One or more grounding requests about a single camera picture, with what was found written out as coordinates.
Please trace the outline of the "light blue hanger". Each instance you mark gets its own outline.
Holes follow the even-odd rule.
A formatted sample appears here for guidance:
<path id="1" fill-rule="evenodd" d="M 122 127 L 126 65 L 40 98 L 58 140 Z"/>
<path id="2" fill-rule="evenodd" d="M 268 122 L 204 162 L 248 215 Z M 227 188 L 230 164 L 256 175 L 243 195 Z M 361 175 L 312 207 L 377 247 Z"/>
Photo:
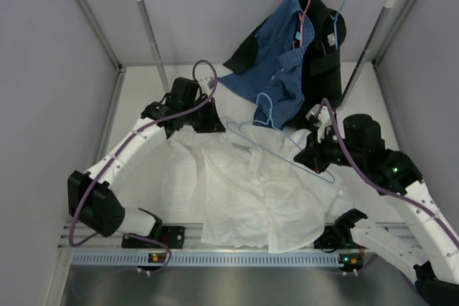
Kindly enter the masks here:
<path id="1" fill-rule="evenodd" d="M 269 153 L 270 155 L 279 158 L 282 162 L 287 163 L 289 166 L 306 172 L 310 176 L 326 183 L 335 184 L 336 177 L 332 172 L 326 171 L 325 173 L 314 173 L 311 169 L 302 167 L 299 163 L 294 163 L 291 158 L 281 155 L 280 150 L 282 150 L 282 146 L 286 141 L 288 141 L 294 148 L 297 148 L 298 150 L 300 150 L 301 147 L 287 133 L 274 126 L 274 105 L 272 98 L 267 93 L 258 93 L 255 104 L 262 105 L 262 98 L 266 100 L 266 105 L 268 106 L 268 115 L 265 120 L 254 119 L 245 122 L 230 120 L 226 122 L 227 129 L 251 145 L 254 145 L 255 147 L 258 147 L 261 150 Z"/>

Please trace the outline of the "white shirt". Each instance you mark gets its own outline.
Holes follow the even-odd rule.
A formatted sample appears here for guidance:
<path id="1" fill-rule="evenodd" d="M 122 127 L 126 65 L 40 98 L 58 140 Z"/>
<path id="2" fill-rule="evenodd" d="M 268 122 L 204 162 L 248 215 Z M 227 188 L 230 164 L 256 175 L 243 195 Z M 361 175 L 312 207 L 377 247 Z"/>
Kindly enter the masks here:
<path id="1" fill-rule="evenodd" d="M 290 252 L 312 244 L 347 206 L 337 173 L 329 171 L 335 184 L 321 181 L 228 129 L 199 134 L 186 126 L 168 144 L 160 211 L 201 223 L 204 243 Z M 299 150 L 286 141 L 280 152 L 293 159 Z"/>

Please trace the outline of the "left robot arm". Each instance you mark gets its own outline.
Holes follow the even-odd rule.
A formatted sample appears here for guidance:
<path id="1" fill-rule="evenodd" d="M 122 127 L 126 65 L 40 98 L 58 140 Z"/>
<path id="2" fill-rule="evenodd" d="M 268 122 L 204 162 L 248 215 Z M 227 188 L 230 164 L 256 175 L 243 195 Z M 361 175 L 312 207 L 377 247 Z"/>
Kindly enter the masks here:
<path id="1" fill-rule="evenodd" d="M 145 107 L 111 152 L 86 171 L 74 171 L 67 180 L 71 230 L 81 222 L 104 237 L 122 233 L 148 248 L 159 245 L 162 220 L 150 211 L 126 208 L 118 194 L 148 154 L 184 126 L 196 133 L 226 131 L 217 113 L 215 92 L 212 88 L 204 93 L 196 80 L 175 79 L 171 91 Z"/>

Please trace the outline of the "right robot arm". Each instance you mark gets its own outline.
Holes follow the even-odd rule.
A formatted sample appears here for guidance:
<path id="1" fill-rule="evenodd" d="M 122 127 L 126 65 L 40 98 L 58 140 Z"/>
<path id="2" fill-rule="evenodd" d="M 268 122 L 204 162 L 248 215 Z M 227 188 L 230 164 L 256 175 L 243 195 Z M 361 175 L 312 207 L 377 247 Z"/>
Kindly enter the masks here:
<path id="1" fill-rule="evenodd" d="M 348 116 L 343 133 L 335 115 L 309 115 L 308 120 L 311 133 L 294 161 L 315 173 L 331 165 L 353 168 L 399 214 L 418 245 L 411 247 L 358 209 L 340 215 L 316 243 L 368 249 L 397 268 L 427 304 L 457 305 L 458 235 L 410 157 L 386 148 L 370 115 Z"/>

